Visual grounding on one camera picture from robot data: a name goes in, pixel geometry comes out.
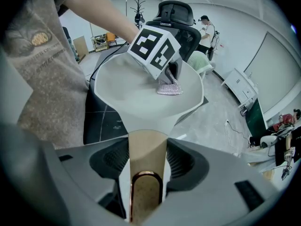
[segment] red object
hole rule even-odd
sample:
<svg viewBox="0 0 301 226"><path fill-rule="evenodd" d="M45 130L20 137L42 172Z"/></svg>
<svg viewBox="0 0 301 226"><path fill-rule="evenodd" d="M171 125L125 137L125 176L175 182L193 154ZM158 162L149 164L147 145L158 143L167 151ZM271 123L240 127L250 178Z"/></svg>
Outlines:
<svg viewBox="0 0 301 226"><path fill-rule="evenodd" d="M293 124L295 124L295 119L293 118L293 116L292 116L291 114L283 115L282 118L283 118L283 122L279 122L279 123L273 125L273 128L274 128L275 131L278 131L278 130L279 130L279 127L280 127L282 124L288 124L288 123L293 123Z"/></svg>

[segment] green panel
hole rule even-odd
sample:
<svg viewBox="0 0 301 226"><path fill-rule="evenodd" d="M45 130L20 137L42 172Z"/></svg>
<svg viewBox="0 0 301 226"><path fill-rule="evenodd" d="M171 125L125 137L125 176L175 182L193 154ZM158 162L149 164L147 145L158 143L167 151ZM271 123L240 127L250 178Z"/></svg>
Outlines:
<svg viewBox="0 0 301 226"><path fill-rule="evenodd" d="M246 123L253 137L262 137L266 130L258 99L246 114Z"/></svg>

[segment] office chair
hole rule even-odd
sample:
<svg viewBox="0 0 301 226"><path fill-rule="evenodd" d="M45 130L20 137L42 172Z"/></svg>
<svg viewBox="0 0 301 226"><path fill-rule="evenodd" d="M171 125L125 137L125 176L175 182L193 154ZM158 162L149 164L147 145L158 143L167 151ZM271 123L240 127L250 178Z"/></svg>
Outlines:
<svg viewBox="0 0 301 226"><path fill-rule="evenodd" d="M158 14L146 25L170 31L181 45L179 52L185 62L201 40L200 32L191 27L193 25L191 7L180 1L170 0L159 3Z"/></svg>

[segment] white cabinet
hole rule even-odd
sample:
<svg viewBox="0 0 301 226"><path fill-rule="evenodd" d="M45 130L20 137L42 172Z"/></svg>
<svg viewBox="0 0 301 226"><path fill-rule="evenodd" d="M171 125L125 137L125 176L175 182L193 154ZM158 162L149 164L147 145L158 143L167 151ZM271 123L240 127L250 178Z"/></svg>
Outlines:
<svg viewBox="0 0 301 226"><path fill-rule="evenodd" d="M241 107L255 95L258 95L258 89L254 83L247 78L245 73L238 69L234 69L223 84L226 84L240 101L241 104L238 107Z"/></svg>

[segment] gray t-shirt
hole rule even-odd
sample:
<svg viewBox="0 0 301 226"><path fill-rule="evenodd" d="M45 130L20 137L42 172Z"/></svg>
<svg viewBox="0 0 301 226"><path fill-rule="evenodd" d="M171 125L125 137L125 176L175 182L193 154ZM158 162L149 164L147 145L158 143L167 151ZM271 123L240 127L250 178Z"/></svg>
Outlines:
<svg viewBox="0 0 301 226"><path fill-rule="evenodd" d="M65 0L27 0L5 33L8 61L33 89L18 125L55 148L83 145L88 82L57 11Z"/></svg>

